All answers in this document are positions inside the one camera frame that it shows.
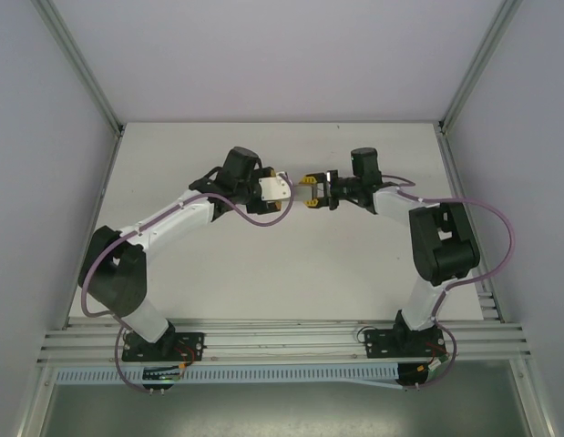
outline cable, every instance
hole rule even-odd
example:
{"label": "cable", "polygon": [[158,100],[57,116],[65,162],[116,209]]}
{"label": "cable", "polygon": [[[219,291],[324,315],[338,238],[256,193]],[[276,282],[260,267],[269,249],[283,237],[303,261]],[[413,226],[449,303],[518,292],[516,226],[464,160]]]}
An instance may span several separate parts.
{"label": "cable", "polygon": [[369,380],[337,380],[339,382],[350,382],[351,384],[370,385],[372,387],[383,387],[384,389],[403,390],[405,387],[399,384],[389,384],[386,382],[369,381]]}
{"label": "cable", "polygon": [[[280,221],[282,221],[290,212],[290,209],[292,209],[292,205],[293,205],[293,199],[295,197],[295,192],[293,189],[293,184],[290,181],[290,179],[285,176],[284,174],[280,174],[280,177],[285,180],[285,182],[288,184],[288,187],[290,189],[290,200],[288,203],[287,208],[284,210],[284,212],[282,214],[280,214],[277,218],[275,218],[272,221],[268,221],[265,223],[262,223],[260,221],[255,221],[254,219],[250,218],[247,214],[245,214],[243,211],[241,211],[240,208],[238,208],[234,203],[232,203],[230,200],[228,200],[227,198],[219,195],[219,194],[214,194],[214,193],[202,193],[196,196],[192,196],[191,198],[187,198],[183,204],[182,207],[189,205],[189,203],[194,202],[195,200],[198,200],[199,198],[217,198],[218,200],[221,200],[222,202],[224,202],[225,204],[229,205],[235,212],[237,212],[243,219],[249,221],[252,225],[255,226],[259,226],[261,228],[267,228],[269,226],[273,226],[277,223],[279,223]],[[167,211],[164,211],[162,214],[159,214],[157,217],[153,218],[151,221],[149,221],[148,223],[142,225],[140,227],[140,231],[144,231],[152,226],[154,226],[155,224],[159,223],[160,221],[162,221],[163,219],[165,219],[166,217],[168,217],[170,214],[173,214],[174,212],[176,212],[177,210],[180,210],[181,206],[180,205],[176,205],[173,208],[168,209]],[[83,310],[83,313],[91,318],[94,317],[99,317],[99,316],[103,316],[103,315],[107,315],[107,314],[112,314],[111,311],[101,311],[101,312],[90,312],[87,308],[87,290],[89,287],[89,282],[91,281],[91,279],[93,278],[93,275],[95,274],[95,271],[97,270],[97,267],[99,267],[99,264],[101,264],[101,262],[106,258],[107,255],[109,255],[113,249],[115,249],[117,246],[119,246],[121,243],[123,243],[124,241],[131,239],[132,237],[138,235],[137,231],[132,231],[129,232],[128,234],[120,237],[119,239],[117,239],[116,241],[114,241],[112,244],[110,244],[106,249],[104,249],[101,254],[99,254],[99,256],[96,258],[96,260],[94,261],[94,263],[91,265],[91,267],[89,268],[89,271],[87,272],[85,281],[83,282],[83,289],[81,290],[81,309]],[[120,323],[120,328],[118,331],[118,336],[116,337],[116,347],[114,349],[114,363],[116,364],[116,371],[118,372],[118,376],[119,378],[130,388],[133,389],[135,391],[139,391],[142,393],[152,393],[152,391],[148,391],[146,390],[144,387],[140,387],[137,384],[134,384],[133,382],[131,382],[126,375],[124,374],[123,370],[121,370],[121,367],[119,365],[119,354],[118,354],[118,349],[119,349],[119,340],[122,338],[122,334],[124,332],[124,330],[127,328],[127,324],[125,322],[123,322],[123,320],[121,320],[119,317],[114,317],[119,323]],[[184,347],[186,349],[188,349],[191,352],[191,363],[194,363],[194,357],[195,357],[195,353],[194,351],[189,348],[188,346],[184,345]]]}
{"label": "cable", "polygon": [[181,351],[181,350],[180,350],[179,348],[177,348],[176,346],[174,347],[174,350],[175,350],[176,352],[178,352],[178,353],[182,356],[182,358],[184,358],[184,363],[185,363],[187,366],[191,366],[192,364],[194,364],[194,355],[195,355],[194,351],[193,351],[190,347],[188,347],[186,344],[184,344],[182,341],[179,341],[179,343],[182,344],[182,345],[184,345],[184,348],[187,349],[187,350],[190,352],[190,363],[187,362],[187,354],[186,354],[186,353],[184,353],[183,351]]}
{"label": "cable", "polygon": [[474,205],[474,206],[477,206],[477,207],[481,207],[483,209],[486,209],[487,211],[492,212],[500,220],[502,220],[502,223],[505,225],[505,227],[507,228],[507,231],[508,231],[508,250],[507,250],[505,257],[500,261],[500,263],[496,267],[494,267],[488,273],[478,275],[474,278],[463,279],[463,280],[459,280],[459,281],[453,282],[451,284],[448,284],[447,286],[444,287],[442,294],[437,299],[436,305],[434,306],[434,309],[432,310],[432,313],[431,313],[431,318],[432,318],[432,321],[434,322],[434,324],[440,330],[442,330],[443,332],[445,332],[449,336],[449,338],[452,341],[453,349],[452,349],[452,354],[451,354],[451,358],[449,360],[449,363],[446,365],[444,370],[434,380],[423,383],[421,385],[421,387],[424,388],[424,387],[432,386],[432,385],[438,383],[439,381],[442,381],[447,376],[447,374],[452,370],[452,367],[454,366],[454,364],[456,362],[456,358],[457,358],[456,337],[454,337],[454,334],[452,334],[451,330],[449,330],[444,325],[442,325],[439,322],[439,320],[437,319],[437,313],[439,312],[440,308],[442,307],[442,305],[444,303],[444,299],[446,298],[446,295],[449,293],[450,290],[452,290],[456,287],[459,287],[461,285],[474,284],[474,283],[479,282],[481,280],[492,278],[493,276],[497,275],[503,268],[505,268],[507,266],[508,262],[510,261],[510,259],[512,258],[512,255],[515,251],[515,230],[512,226],[512,223],[510,223],[510,220],[508,220],[507,216],[505,216],[500,210],[498,210],[498,209],[494,208],[493,206],[488,205],[487,203],[482,202],[480,200],[475,200],[475,199],[472,199],[472,198],[420,198],[418,196],[414,196],[413,194],[405,193],[401,189],[401,186],[397,189],[397,193],[399,194],[399,196],[401,196],[403,198],[407,198],[409,200],[413,200],[415,202],[420,202],[420,203],[461,203],[461,204],[464,204],[464,205]]}
{"label": "cable", "polygon": [[116,337],[116,347],[114,348],[114,362],[116,363],[116,371],[118,372],[119,378],[126,384],[130,389],[139,391],[140,393],[150,393],[150,391],[146,390],[144,387],[140,387],[139,385],[133,383],[124,374],[123,370],[119,366],[119,339],[121,339],[121,335],[124,333],[124,327],[120,327],[118,331],[118,336]]}
{"label": "cable", "polygon": [[[273,226],[278,224],[280,221],[282,221],[283,219],[285,219],[285,217],[288,215],[288,213],[290,212],[290,209],[292,209],[292,205],[293,205],[293,199],[295,197],[295,192],[293,189],[293,184],[290,181],[290,179],[284,175],[283,173],[280,173],[280,177],[285,180],[285,182],[288,184],[288,187],[290,189],[290,199],[289,199],[289,203],[287,208],[283,211],[282,214],[280,214],[278,217],[276,217],[274,220],[272,221],[266,221],[266,222],[260,222],[260,221],[256,221],[253,218],[249,217],[247,214],[245,214],[243,211],[241,211],[241,209],[235,205],[233,202],[231,202],[230,200],[228,200],[227,198],[225,198],[224,196],[221,196],[220,194],[215,194],[215,193],[201,193],[201,194],[197,194],[195,196],[192,196],[190,198],[187,198],[186,200],[184,200],[182,202],[182,204],[178,204],[175,205],[172,208],[167,209],[166,211],[164,211],[162,214],[159,214],[158,216],[156,216],[155,218],[153,218],[151,221],[149,221],[148,223],[143,224],[142,226],[140,226],[139,228],[139,232],[143,232],[146,229],[151,228],[152,226],[156,225],[157,223],[161,222],[163,219],[165,219],[166,217],[174,214],[176,211],[181,210],[182,208],[184,208],[185,206],[189,205],[190,203],[199,200],[200,198],[216,198],[218,200],[220,200],[221,202],[225,203],[226,205],[228,205],[232,210],[234,210],[237,214],[239,214],[241,216],[242,219],[245,219],[247,221],[249,221],[252,225],[255,226],[259,226],[260,228],[268,228],[269,226]],[[89,290],[89,284],[91,283],[91,280],[93,279],[93,275],[95,274],[97,268],[99,267],[99,264],[101,264],[103,262],[103,260],[110,254],[113,252],[113,250],[119,246],[120,244],[122,244],[124,241],[127,241],[133,237],[136,237],[138,235],[138,231],[137,230],[132,230],[131,232],[127,233],[126,235],[121,236],[119,239],[117,239],[116,241],[114,241],[113,243],[111,243],[109,246],[107,246],[100,254],[99,256],[96,258],[96,260],[93,262],[93,264],[91,265],[91,267],[89,268],[89,270],[87,271],[87,275],[85,276],[85,280],[83,281],[83,287],[81,288],[81,309],[83,311],[83,314],[85,314],[87,317],[89,318],[95,318],[95,317],[100,317],[100,316],[107,316],[107,315],[112,315],[112,311],[106,310],[106,311],[100,311],[100,312],[91,312],[89,311],[89,308],[87,307],[87,291]]]}
{"label": "cable", "polygon": [[383,178],[387,178],[387,179],[395,179],[395,180],[399,180],[401,182],[403,182],[403,184],[397,184],[398,187],[414,187],[416,185],[416,183],[413,180],[407,179],[407,178],[401,178],[400,176],[395,176],[395,175],[383,175]]}
{"label": "cable", "polygon": [[430,343],[429,341],[426,342],[426,345],[432,350],[433,353],[435,353],[436,351],[447,353],[447,351],[444,348],[442,348],[441,346],[437,346],[434,343]]}
{"label": "cable", "polygon": [[378,330],[378,329],[375,328],[374,326],[363,326],[360,330],[358,330],[358,331],[356,332],[356,340],[357,340],[359,343],[364,344],[364,341],[361,341],[361,339],[360,339],[360,335],[361,335],[361,332],[364,332],[364,331],[366,331],[366,330]]}

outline gray wall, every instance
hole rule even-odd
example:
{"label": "gray wall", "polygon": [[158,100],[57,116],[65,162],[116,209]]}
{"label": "gray wall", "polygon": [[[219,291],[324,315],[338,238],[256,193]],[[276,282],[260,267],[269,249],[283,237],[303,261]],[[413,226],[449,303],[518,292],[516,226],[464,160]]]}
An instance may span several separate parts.
{"label": "gray wall", "polygon": [[130,121],[438,120],[501,0],[54,0]]}
{"label": "gray wall", "polygon": [[0,436],[65,318],[112,147],[31,2],[0,0]]}
{"label": "gray wall", "polygon": [[[524,1],[450,139],[467,194],[514,222],[501,303],[524,323],[564,435],[564,0]],[[506,232],[478,222],[496,262]]]}

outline white table surface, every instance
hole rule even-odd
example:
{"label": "white table surface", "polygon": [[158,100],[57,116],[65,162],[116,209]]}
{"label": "white table surface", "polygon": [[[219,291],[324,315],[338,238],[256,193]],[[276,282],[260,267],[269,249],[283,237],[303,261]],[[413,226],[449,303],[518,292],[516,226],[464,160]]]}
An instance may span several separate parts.
{"label": "white table surface", "polygon": [[[450,195],[429,124],[130,123],[97,226],[150,216],[234,146],[294,181],[335,168],[350,176],[350,150],[376,147],[380,169],[414,180],[411,192]],[[169,318],[392,320],[416,276],[408,228],[346,202],[332,212],[300,203],[271,228],[231,212],[174,242],[149,266],[149,298]],[[83,315],[78,293],[70,315]],[[440,317],[482,320],[476,288],[456,289]]]}

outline purple cable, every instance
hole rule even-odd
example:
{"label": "purple cable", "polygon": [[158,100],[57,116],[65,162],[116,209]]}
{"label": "purple cable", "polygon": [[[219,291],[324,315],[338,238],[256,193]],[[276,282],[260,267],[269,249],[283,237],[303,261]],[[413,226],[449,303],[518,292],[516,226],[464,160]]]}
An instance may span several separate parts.
{"label": "purple cable", "polygon": [[[403,179],[400,177],[388,177],[385,176],[386,178],[396,178],[399,180],[403,180],[405,183],[411,183],[413,185],[410,185],[409,187],[412,187],[415,185],[415,183],[413,183],[412,181],[408,180],[408,179]],[[470,279],[463,279],[463,280],[459,280],[457,282],[453,282],[449,285],[447,285],[444,288],[444,291],[442,292],[442,294],[439,296],[439,298],[437,299],[436,305],[434,306],[434,309],[431,313],[431,316],[434,320],[434,324],[443,332],[445,332],[449,338],[452,341],[452,345],[453,345],[453,349],[452,349],[452,357],[450,358],[449,363],[447,364],[446,368],[444,369],[444,371],[442,371],[442,373],[437,376],[434,380],[428,381],[424,384],[421,384],[421,388],[424,387],[429,387],[432,386],[436,383],[438,383],[439,381],[442,381],[449,372],[451,372],[452,370],[452,366],[454,365],[454,363],[456,362],[456,357],[457,357],[457,341],[456,341],[456,337],[454,337],[454,334],[452,334],[452,331],[449,330],[448,328],[446,328],[444,325],[442,325],[439,320],[436,318],[437,317],[437,313],[439,312],[440,308],[442,307],[442,305],[444,304],[444,299],[446,298],[446,294],[456,288],[459,287],[461,285],[467,285],[467,284],[474,284],[476,282],[479,282],[481,280],[485,280],[485,279],[489,279],[492,278],[493,276],[497,275],[503,268],[505,268],[508,264],[508,262],[510,261],[510,259],[512,258],[512,255],[515,251],[515,230],[512,226],[512,223],[510,223],[510,220],[508,220],[508,217],[505,216],[500,210],[494,208],[491,205],[488,205],[487,203],[481,202],[480,200],[474,200],[472,198],[420,198],[418,196],[414,196],[413,194],[409,194],[409,193],[405,193],[403,190],[399,189],[398,194],[404,198],[408,198],[410,200],[416,201],[416,202],[425,202],[425,203],[461,203],[464,205],[474,205],[477,207],[481,207],[483,209],[486,209],[487,211],[492,212],[493,214],[495,214],[499,219],[502,220],[502,223],[504,223],[504,225],[507,227],[507,231],[508,231],[508,250],[507,250],[507,254],[505,255],[505,257],[500,261],[500,263],[494,267],[491,271],[489,271],[488,273],[484,273],[482,275],[476,276],[475,278],[470,278]]]}
{"label": "purple cable", "polygon": [[[293,200],[294,200],[294,196],[295,193],[293,191],[293,185],[292,182],[290,181],[290,179],[288,177],[286,177],[283,174],[280,174],[280,177],[286,181],[286,183],[288,184],[288,187],[290,189],[290,200],[288,203],[288,207],[283,211],[282,214],[280,214],[277,218],[275,218],[272,221],[267,221],[265,223],[260,222],[260,221],[256,221],[253,218],[249,217],[247,214],[245,214],[239,207],[237,207],[237,205],[235,205],[234,203],[232,203],[230,200],[228,200],[227,198],[225,198],[224,196],[221,196],[219,194],[214,194],[214,193],[202,193],[202,194],[197,194],[195,196],[192,196],[190,198],[187,198],[186,200],[184,200],[182,202],[182,206],[181,205],[175,205],[172,208],[167,209],[166,211],[164,211],[162,214],[159,214],[158,216],[156,216],[155,218],[153,218],[151,221],[149,221],[148,223],[145,223],[144,225],[142,225],[139,230],[144,231],[146,229],[151,228],[152,226],[156,225],[157,223],[161,222],[163,219],[165,219],[166,217],[170,216],[171,214],[174,214],[176,211],[180,210],[181,208],[189,205],[190,203],[194,202],[195,200],[198,200],[200,198],[217,198],[218,200],[224,202],[225,204],[227,204],[229,207],[231,207],[237,214],[239,214],[243,219],[249,221],[252,225],[255,226],[259,226],[260,228],[268,228],[269,226],[273,226],[278,224],[280,221],[282,221],[290,212],[290,209],[292,209],[292,205],[293,205]],[[83,282],[83,288],[81,289],[81,309],[83,310],[83,314],[85,314],[87,317],[89,318],[95,318],[95,317],[99,317],[99,316],[104,316],[104,315],[109,315],[112,314],[112,311],[101,311],[101,312],[90,312],[89,309],[87,308],[87,291],[89,290],[89,284],[93,278],[93,275],[95,274],[97,267],[99,267],[99,264],[101,264],[101,262],[117,247],[119,246],[121,243],[123,243],[124,241],[127,241],[128,239],[131,239],[132,237],[135,237],[136,235],[138,235],[138,232],[136,230],[132,230],[131,232],[127,233],[126,235],[121,236],[119,239],[117,239],[116,241],[114,241],[112,244],[110,244],[109,246],[107,246],[100,254],[99,256],[96,258],[96,260],[93,262],[93,264],[91,265],[91,267],[89,268],[89,271],[87,272],[87,275],[85,277],[85,280]],[[124,332],[124,330],[128,330],[130,329],[130,327],[126,324],[126,322],[124,322],[122,319],[120,319],[117,316],[114,316],[114,319],[116,319],[116,321],[121,325],[118,331],[118,336],[116,337],[116,346],[114,349],[114,362],[116,364],[116,370],[118,371],[118,375],[119,378],[130,388],[136,391],[140,391],[143,393],[149,393],[149,391],[147,391],[146,389],[144,389],[143,387],[138,386],[137,384],[134,384],[133,382],[131,382],[130,380],[128,380],[128,378],[126,377],[126,375],[124,374],[124,372],[121,370],[121,367],[119,365],[119,354],[118,354],[118,349],[119,349],[119,340],[121,339],[122,333]]]}
{"label": "purple cable", "polygon": [[150,391],[146,390],[144,387],[140,387],[139,385],[133,383],[128,378],[126,378],[126,375],[124,374],[123,370],[121,370],[121,367],[119,367],[119,352],[118,352],[120,349],[119,340],[121,339],[121,336],[124,333],[124,329],[125,328],[123,326],[119,328],[118,336],[116,337],[116,346],[114,348],[114,362],[116,363],[116,371],[118,371],[118,376],[124,382],[124,384],[126,384],[130,389],[133,389],[135,391],[140,391],[142,393],[150,393]]}

